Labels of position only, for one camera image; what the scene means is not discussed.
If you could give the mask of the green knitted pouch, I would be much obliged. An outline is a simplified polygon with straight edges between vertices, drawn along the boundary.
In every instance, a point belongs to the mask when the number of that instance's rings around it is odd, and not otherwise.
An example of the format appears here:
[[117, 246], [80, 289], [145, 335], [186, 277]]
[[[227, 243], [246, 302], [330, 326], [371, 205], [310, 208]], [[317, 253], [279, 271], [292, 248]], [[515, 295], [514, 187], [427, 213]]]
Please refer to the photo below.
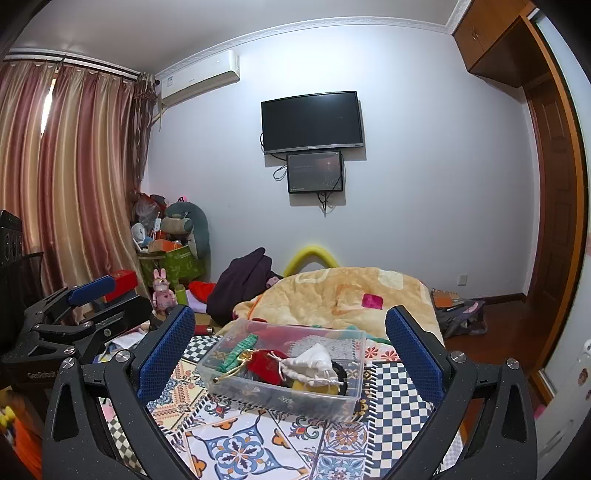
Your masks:
[[245, 350], [253, 350], [256, 343], [259, 341], [259, 336], [256, 334], [249, 334], [249, 336], [245, 337], [242, 341], [239, 341], [235, 347], [232, 348], [231, 352], [229, 352], [221, 365], [217, 367], [217, 371], [223, 373], [226, 369], [232, 368], [235, 366], [235, 359], [238, 357], [242, 351]]

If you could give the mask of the red velvet pouch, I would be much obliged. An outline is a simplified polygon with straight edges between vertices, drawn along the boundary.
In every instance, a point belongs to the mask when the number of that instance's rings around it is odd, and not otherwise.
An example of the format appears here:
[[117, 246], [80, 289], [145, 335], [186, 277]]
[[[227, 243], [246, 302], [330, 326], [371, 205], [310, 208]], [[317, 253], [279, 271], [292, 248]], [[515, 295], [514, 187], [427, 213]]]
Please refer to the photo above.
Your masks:
[[283, 377], [280, 374], [280, 361], [287, 359], [287, 355], [278, 350], [256, 350], [252, 353], [246, 369], [254, 375], [257, 380], [280, 386], [283, 384]]

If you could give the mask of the white drawstring pouch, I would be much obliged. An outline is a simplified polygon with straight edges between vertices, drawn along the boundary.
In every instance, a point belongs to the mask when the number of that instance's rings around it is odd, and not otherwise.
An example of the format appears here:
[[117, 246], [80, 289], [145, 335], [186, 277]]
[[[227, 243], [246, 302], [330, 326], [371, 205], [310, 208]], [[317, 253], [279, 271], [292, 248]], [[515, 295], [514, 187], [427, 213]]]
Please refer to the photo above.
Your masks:
[[280, 374], [283, 380], [290, 379], [315, 388], [344, 384], [332, 367], [329, 351], [320, 343], [315, 343], [297, 357], [281, 360]]

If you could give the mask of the pink rabbit plush toy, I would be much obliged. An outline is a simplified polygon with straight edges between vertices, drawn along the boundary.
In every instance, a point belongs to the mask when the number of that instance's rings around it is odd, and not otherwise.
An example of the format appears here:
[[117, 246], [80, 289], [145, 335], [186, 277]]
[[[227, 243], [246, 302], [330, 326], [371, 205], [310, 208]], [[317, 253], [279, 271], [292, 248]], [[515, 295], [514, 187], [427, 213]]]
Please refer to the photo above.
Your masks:
[[153, 314], [157, 319], [163, 320], [177, 305], [176, 296], [170, 289], [170, 284], [164, 268], [153, 270], [152, 290], [151, 303]]

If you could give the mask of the grey bag on floor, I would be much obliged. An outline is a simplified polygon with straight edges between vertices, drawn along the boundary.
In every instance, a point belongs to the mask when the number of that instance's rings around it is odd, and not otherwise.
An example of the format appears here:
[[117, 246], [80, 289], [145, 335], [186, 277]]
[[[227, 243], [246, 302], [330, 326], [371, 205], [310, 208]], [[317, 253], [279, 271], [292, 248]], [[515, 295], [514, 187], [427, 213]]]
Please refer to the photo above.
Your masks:
[[466, 299], [450, 291], [431, 291], [436, 318], [443, 337], [480, 336], [488, 332], [482, 299]]

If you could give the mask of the green cardboard box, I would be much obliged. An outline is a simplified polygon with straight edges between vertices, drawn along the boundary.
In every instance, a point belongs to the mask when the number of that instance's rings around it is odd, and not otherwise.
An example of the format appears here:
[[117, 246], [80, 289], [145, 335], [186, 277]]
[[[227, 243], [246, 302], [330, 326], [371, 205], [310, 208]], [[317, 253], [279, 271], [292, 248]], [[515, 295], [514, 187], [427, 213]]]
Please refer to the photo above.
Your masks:
[[138, 260], [142, 278], [148, 289], [152, 288], [153, 270], [166, 271], [171, 289], [201, 277], [206, 272], [205, 262], [194, 257], [188, 246], [168, 252], [139, 253]]

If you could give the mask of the orange floral blanket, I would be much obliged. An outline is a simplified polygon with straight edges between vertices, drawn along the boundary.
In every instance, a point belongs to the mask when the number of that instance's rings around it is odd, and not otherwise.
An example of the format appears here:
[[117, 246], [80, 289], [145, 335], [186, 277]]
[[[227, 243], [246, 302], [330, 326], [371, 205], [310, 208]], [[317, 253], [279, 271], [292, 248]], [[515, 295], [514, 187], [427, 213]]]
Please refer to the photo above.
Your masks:
[[339, 267], [298, 273], [233, 308], [235, 319], [276, 325], [346, 329], [386, 336], [387, 312], [404, 306], [426, 331], [443, 339], [430, 290], [420, 280], [375, 267]]

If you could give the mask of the green grey plush dinosaur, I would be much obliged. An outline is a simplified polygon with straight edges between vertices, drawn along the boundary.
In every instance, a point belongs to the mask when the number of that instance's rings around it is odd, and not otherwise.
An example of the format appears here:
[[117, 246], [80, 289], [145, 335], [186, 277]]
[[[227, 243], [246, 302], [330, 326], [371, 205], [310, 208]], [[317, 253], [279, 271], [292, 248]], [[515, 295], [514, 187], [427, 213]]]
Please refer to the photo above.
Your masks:
[[197, 205], [187, 201], [170, 204], [160, 228], [167, 235], [185, 240], [195, 258], [204, 259], [211, 254], [207, 217]]

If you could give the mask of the dark purple backpack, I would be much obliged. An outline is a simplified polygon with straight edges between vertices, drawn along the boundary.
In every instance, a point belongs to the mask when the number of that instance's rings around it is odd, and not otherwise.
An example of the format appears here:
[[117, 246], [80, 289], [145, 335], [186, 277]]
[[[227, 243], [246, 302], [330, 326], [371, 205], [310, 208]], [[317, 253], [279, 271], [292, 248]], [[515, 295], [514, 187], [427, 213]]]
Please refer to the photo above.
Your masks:
[[219, 326], [232, 321], [236, 305], [266, 291], [267, 283], [274, 277], [272, 265], [263, 247], [233, 259], [207, 298], [207, 315]]

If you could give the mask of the patterned patchwork bed cover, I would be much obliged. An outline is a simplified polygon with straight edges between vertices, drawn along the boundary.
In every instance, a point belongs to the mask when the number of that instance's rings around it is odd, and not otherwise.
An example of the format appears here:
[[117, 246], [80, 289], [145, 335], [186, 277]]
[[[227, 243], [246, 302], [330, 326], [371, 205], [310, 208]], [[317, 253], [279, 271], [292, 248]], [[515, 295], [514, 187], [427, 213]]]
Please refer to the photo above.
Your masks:
[[217, 343], [196, 337], [148, 411], [198, 479], [381, 479], [402, 457], [433, 408], [393, 348], [366, 343], [363, 386], [349, 422], [266, 411], [207, 392], [197, 363]]

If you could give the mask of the clear plastic storage box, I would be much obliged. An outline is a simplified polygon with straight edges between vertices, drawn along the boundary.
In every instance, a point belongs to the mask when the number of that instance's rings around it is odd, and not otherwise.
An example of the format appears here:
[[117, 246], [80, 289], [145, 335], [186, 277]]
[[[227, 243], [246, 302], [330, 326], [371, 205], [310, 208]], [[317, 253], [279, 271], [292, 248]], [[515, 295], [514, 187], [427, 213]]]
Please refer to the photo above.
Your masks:
[[362, 399], [366, 334], [238, 320], [197, 370], [209, 392], [315, 419], [349, 420]]

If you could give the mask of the white sticker suitcase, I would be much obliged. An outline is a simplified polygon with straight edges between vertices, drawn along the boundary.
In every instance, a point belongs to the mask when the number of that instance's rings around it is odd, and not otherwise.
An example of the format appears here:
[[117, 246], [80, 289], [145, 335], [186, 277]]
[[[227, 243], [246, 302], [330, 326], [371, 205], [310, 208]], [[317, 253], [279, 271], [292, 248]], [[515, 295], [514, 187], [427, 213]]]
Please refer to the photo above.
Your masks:
[[587, 340], [562, 388], [536, 419], [538, 479], [543, 479], [566, 452], [589, 409], [590, 340]]

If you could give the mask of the yellow curved pillow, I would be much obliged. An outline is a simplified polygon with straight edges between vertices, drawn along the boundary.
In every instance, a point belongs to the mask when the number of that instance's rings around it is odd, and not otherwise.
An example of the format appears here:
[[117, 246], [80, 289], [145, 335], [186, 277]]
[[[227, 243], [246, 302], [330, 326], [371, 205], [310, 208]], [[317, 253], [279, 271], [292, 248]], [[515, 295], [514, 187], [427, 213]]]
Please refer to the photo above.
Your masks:
[[294, 257], [290, 259], [287, 267], [283, 270], [283, 277], [301, 272], [304, 266], [311, 261], [320, 263], [325, 268], [339, 268], [339, 262], [327, 249], [318, 245], [308, 245], [298, 250]]

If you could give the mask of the pink striped curtain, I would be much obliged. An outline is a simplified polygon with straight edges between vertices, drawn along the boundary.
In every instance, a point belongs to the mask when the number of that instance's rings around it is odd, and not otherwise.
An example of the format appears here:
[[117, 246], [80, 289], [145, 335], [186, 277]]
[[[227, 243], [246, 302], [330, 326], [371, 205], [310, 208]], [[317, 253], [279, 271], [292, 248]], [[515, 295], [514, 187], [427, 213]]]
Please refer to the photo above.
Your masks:
[[139, 192], [134, 81], [41, 61], [1, 65], [1, 206], [43, 252], [45, 293], [141, 272], [130, 232]]

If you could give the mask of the brown wooden door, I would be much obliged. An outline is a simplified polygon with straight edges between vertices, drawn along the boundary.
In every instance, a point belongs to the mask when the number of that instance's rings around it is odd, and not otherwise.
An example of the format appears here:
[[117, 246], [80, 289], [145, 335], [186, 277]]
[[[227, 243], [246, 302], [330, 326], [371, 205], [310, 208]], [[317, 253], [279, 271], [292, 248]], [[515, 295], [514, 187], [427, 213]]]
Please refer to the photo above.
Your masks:
[[564, 330], [578, 287], [587, 229], [586, 162], [576, 110], [562, 70], [539, 27], [526, 27], [549, 72], [524, 88], [534, 124], [540, 173], [538, 250], [530, 286], [549, 327], [534, 369], [543, 369]]

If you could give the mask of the white air conditioner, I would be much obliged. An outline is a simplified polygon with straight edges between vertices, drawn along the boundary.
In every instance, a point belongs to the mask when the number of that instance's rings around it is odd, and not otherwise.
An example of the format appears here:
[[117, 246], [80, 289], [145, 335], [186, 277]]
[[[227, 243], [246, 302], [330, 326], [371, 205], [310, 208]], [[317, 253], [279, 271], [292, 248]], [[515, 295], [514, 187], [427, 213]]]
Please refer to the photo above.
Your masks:
[[233, 50], [226, 50], [204, 59], [180, 63], [162, 71], [158, 80], [160, 102], [171, 107], [238, 82], [239, 56]]

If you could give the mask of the wooden upper cabinet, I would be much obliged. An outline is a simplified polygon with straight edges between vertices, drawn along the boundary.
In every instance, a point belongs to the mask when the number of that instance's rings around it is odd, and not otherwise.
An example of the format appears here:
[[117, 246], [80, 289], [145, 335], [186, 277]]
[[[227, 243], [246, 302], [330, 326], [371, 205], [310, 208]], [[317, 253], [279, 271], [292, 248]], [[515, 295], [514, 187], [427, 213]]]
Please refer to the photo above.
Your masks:
[[527, 1], [474, 0], [454, 32], [467, 70], [519, 88], [544, 74], [544, 57], [522, 11]]

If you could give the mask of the small wall monitor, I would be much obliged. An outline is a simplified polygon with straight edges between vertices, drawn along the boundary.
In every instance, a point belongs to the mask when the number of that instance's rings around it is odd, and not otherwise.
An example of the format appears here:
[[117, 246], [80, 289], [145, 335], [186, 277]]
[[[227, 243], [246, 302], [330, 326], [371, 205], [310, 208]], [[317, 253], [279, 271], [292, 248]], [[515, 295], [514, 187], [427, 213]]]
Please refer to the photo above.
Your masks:
[[342, 192], [344, 161], [339, 151], [287, 156], [287, 191], [290, 194]]

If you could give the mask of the large wall television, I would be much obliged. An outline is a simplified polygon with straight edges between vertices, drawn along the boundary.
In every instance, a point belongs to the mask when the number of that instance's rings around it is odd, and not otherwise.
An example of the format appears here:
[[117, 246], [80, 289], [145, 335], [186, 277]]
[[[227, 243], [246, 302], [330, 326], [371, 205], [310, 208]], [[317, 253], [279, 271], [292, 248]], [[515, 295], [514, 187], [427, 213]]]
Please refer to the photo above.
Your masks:
[[358, 93], [339, 91], [263, 101], [262, 135], [266, 154], [362, 148]]

